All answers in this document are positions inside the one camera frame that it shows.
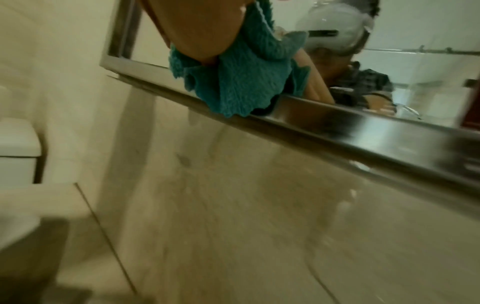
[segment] cleaning cloth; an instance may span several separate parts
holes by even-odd
[[[303,94],[310,68],[298,67],[292,57],[307,37],[306,32],[276,37],[270,1],[257,0],[246,8],[240,33],[215,66],[202,66],[172,45],[170,69],[213,112],[248,116],[267,108],[278,94]]]

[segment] dark hair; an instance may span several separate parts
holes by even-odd
[[[375,18],[380,13],[380,0],[370,0],[370,16]]]

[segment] white toilet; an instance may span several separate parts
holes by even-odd
[[[30,122],[0,118],[0,190],[34,182],[40,141]]]

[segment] mirror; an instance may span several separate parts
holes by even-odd
[[[480,106],[480,2],[271,2],[279,31],[309,31],[304,49],[336,101],[355,95],[355,107],[364,110],[366,105],[372,110],[379,100],[391,101],[374,110],[399,119],[480,129],[474,111]],[[168,67],[168,57],[169,49],[142,12],[131,59]]]

